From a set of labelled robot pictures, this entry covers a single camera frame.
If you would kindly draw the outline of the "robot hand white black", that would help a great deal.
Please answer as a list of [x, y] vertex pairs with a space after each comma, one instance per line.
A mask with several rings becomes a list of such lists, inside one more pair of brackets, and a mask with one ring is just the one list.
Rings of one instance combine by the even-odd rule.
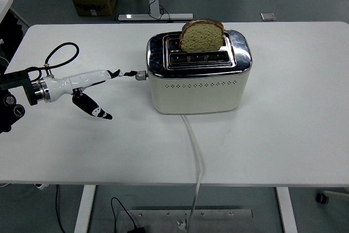
[[61, 96], [69, 94], [72, 102], [90, 116], [111, 120], [112, 115], [104, 111], [97, 102], [84, 94], [88, 87], [99, 85], [107, 80], [120, 76], [136, 76], [137, 71], [123, 73], [121, 70], [95, 70], [83, 74], [68, 76], [62, 79], [44, 77], [38, 81], [42, 100], [47, 103], [57, 101]]

